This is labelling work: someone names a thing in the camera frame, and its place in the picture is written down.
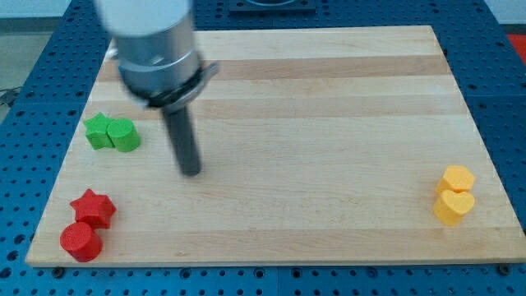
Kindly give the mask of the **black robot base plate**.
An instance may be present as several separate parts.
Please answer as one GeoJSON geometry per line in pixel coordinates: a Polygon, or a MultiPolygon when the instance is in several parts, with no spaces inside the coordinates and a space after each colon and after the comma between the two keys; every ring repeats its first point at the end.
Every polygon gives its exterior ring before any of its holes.
{"type": "Polygon", "coordinates": [[[228,0],[230,12],[311,12],[317,0],[228,0]]]}

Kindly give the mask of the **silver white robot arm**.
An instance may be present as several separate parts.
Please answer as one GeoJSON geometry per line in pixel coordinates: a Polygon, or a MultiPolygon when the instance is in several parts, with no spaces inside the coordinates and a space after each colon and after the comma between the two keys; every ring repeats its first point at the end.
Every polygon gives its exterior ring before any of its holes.
{"type": "Polygon", "coordinates": [[[189,104],[219,71],[203,63],[192,8],[192,0],[95,1],[123,84],[145,107],[160,110],[179,170],[190,177],[201,171],[201,157],[189,104]]]}

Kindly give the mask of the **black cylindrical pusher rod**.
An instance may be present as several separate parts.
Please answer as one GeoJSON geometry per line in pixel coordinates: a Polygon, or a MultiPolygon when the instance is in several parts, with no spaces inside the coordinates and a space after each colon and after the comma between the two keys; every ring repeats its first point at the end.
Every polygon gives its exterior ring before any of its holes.
{"type": "Polygon", "coordinates": [[[162,109],[162,114],[180,172],[184,176],[196,176],[201,171],[201,157],[189,108],[162,109]]]}

